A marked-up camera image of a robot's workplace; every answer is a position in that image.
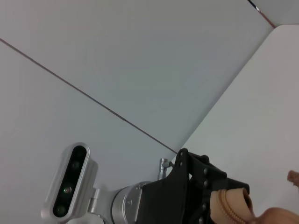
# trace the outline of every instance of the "screw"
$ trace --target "screw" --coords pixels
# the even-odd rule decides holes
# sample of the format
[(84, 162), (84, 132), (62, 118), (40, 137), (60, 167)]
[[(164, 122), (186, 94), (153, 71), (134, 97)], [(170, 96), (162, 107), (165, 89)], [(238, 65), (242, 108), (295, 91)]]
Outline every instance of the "screw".
[(205, 182), (204, 182), (204, 186), (207, 188), (208, 185), (209, 185), (209, 181), (205, 181)]
[(202, 205), (202, 211), (205, 211), (206, 210), (206, 204), (203, 204)]
[(204, 223), (204, 218), (203, 217), (200, 217), (199, 218), (199, 224), (203, 224)]
[(133, 202), (132, 202), (132, 200), (127, 200), (126, 203), (128, 206), (131, 206)]
[(208, 170), (207, 170), (207, 168), (205, 168), (204, 169), (204, 175), (207, 175), (207, 172), (208, 172)]

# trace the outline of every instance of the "metal bracket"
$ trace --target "metal bracket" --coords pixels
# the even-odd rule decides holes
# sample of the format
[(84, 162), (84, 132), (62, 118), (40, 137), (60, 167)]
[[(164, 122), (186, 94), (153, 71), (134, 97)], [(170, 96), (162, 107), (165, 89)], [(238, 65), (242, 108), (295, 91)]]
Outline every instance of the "metal bracket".
[(157, 180), (162, 180), (164, 179), (167, 174), (167, 168), (173, 166), (171, 161), (168, 161), (168, 159), (160, 159), (160, 165), (159, 165), (159, 173), (158, 173), (158, 178)]
[(112, 218), (112, 205), (115, 197), (121, 191), (107, 191), (101, 189), (93, 189), (93, 196), (90, 199), (87, 212), (99, 216), (105, 224), (114, 224)]
[(249, 193), (249, 185), (227, 178), (206, 155), (183, 148), (167, 177), (144, 186), (137, 223), (211, 224), (212, 191), (235, 188), (245, 188)]

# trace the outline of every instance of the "camera lens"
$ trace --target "camera lens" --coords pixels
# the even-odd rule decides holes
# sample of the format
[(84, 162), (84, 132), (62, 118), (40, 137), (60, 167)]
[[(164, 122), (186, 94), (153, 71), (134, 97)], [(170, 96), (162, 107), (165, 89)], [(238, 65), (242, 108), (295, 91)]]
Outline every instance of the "camera lens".
[(63, 192), (64, 192), (65, 194), (70, 194), (70, 193), (71, 193), (71, 187), (66, 187), (66, 188), (64, 188)]
[(60, 189), (60, 197), (62, 199), (70, 199), (74, 193), (74, 185), (72, 183), (65, 183)]
[(66, 212), (66, 209), (64, 206), (62, 206), (62, 205), (57, 206), (57, 208), (56, 208), (56, 216), (57, 217), (65, 216), (65, 212)]
[(72, 169), (77, 170), (80, 168), (80, 163), (78, 161), (75, 161), (71, 165)]

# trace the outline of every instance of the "gray wall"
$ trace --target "gray wall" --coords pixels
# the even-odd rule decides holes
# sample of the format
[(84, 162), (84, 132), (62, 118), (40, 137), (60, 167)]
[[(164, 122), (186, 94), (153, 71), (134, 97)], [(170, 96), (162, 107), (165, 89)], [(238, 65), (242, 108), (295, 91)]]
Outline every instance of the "gray wall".
[(272, 27), (246, 0), (2, 0), (0, 38), (179, 150)]
[(82, 141), (95, 187), (156, 180), (175, 154), (0, 42), (0, 222), (40, 224), (62, 151)]

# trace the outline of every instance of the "black screw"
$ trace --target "black screw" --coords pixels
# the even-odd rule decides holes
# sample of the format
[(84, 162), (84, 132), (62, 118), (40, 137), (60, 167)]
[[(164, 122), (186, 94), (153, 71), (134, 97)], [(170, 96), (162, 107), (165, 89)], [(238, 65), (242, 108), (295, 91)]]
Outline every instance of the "black screw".
[(202, 205), (202, 211), (206, 211), (206, 204)]
[(199, 224), (203, 224), (204, 223), (204, 218), (203, 217), (200, 217), (199, 218)]
[(207, 172), (208, 172), (208, 169), (205, 168), (205, 169), (204, 169), (204, 175), (205, 175), (205, 176), (207, 175)]
[(209, 181), (205, 181), (205, 182), (204, 182), (204, 186), (205, 186), (205, 188), (207, 188), (208, 185), (209, 185)]

